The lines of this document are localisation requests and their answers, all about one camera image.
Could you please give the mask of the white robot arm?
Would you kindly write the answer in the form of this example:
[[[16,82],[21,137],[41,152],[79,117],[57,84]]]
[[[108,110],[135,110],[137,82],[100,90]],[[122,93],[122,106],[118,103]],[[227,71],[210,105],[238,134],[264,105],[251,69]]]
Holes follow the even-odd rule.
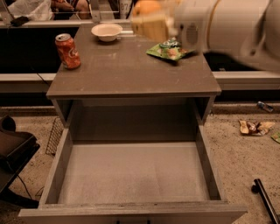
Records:
[[[177,39],[199,53],[224,53],[255,69],[280,69],[280,0],[139,0],[135,33]]]

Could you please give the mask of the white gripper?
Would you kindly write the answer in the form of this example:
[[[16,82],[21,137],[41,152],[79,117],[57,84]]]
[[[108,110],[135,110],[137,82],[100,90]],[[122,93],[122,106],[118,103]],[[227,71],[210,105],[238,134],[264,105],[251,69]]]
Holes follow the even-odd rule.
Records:
[[[174,9],[174,25],[177,39],[185,49],[203,53],[207,49],[207,29],[217,0],[180,0]],[[168,39],[164,14],[133,17],[131,28],[137,35],[157,42]]]

